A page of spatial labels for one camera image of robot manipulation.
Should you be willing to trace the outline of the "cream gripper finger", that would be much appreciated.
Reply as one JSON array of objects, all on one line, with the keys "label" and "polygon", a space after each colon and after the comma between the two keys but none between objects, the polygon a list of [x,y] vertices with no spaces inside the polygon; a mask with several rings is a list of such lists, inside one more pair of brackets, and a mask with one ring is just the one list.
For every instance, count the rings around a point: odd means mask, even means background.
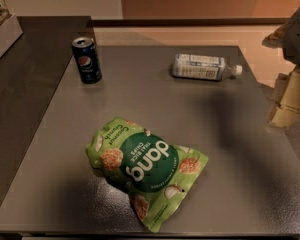
[{"label": "cream gripper finger", "polygon": [[300,65],[288,75],[280,74],[274,89],[274,107],[269,123],[289,128],[300,117]]}]

